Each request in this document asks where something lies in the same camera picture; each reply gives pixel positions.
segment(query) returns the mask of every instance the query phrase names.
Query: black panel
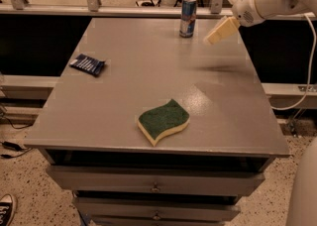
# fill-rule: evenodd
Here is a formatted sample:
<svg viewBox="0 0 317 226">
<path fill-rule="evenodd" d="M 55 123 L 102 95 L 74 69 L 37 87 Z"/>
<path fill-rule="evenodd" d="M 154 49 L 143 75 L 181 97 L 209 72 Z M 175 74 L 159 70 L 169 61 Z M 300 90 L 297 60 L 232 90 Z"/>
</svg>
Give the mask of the black panel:
<svg viewBox="0 0 317 226">
<path fill-rule="evenodd" d="M 261 82 L 306 83 L 313 35 L 307 21 L 265 21 L 240 32 Z M 312 83 L 317 82 L 317 60 Z"/>
<path fill-rule="evenodd" d="M 0 15 L 0 71 L 60 76 L 91 18 Z"/>
</svg>

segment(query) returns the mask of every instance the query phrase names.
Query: sneaker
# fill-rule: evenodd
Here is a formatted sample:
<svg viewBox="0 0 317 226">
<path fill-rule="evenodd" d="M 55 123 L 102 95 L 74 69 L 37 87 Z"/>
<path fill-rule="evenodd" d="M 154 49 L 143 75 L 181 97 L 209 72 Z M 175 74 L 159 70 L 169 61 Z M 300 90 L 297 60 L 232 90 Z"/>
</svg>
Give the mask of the sneaker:
<svg viewBox="0 0 317 226">
<path fill-rule="evenodd" d="M 16 199 L 11 194 L 6 194 L 0 199 L 0 226 L 10 225 L 16 206 Z"/>
</svg>

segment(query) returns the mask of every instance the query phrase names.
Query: can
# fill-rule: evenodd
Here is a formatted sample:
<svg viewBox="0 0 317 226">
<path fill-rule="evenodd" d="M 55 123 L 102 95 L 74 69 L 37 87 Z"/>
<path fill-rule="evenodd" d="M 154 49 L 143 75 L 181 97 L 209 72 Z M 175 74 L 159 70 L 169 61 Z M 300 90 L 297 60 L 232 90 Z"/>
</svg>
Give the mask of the can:
<svg viewBox="0 0 317 226">
<path fill-rule="evenodd" d="M 197 0 L 182 0 L 179 34 L 190 38 L 194 34 Z"/>
</svg>

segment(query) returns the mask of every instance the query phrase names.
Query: speckled floor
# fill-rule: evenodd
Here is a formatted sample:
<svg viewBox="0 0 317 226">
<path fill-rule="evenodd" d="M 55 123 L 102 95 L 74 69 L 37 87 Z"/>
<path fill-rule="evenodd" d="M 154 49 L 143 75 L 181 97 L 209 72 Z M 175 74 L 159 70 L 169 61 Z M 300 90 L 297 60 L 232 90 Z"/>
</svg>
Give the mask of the speckled floor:
<svg viewBox="0 0 317 226">
<path fill-rule="evenodd" d="M 317 136 L 315 121 L 311 118 L 298 121 L 298 138 L 292 137 L 285 125 L 280 125 L 291 156 L 278 159 L 268 167 L 265 182 L 251 196 L 239 201 L 242 212 L 227 226 L 285 225 L 297 165 L 306 147 Z M 28 129 L 14 130 L 10 125 L 0 125 L 0 141 L 23 145 L 27 134 Z M 14 155 L 14 152 L 0 147 L 0 154 Z M 37 150 L 17 159 L 0 160 L 0 195 L 9 192 L 18 198 L 18 208 L 11 226 L 80 225 L 79 215 L 71 204 L 71 192 L 60 189 L 48 177 L 47 165 Z"/>
</svg>

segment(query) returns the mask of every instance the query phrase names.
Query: scouring pad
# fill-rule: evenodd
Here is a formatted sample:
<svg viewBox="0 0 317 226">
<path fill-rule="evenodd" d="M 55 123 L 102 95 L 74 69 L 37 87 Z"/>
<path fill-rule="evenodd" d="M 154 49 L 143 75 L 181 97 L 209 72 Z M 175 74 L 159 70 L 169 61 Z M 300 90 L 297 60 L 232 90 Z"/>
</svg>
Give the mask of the scouring pad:
<svg viewBox="0 0 317 226">
<path fill-rule="evenodd" d="M 173 99 L 163 106 L 146 111 L 138 126 L 155 146 L 165 136 L 182 131 L 189 123 L 189 114 Z"/>
</svg>

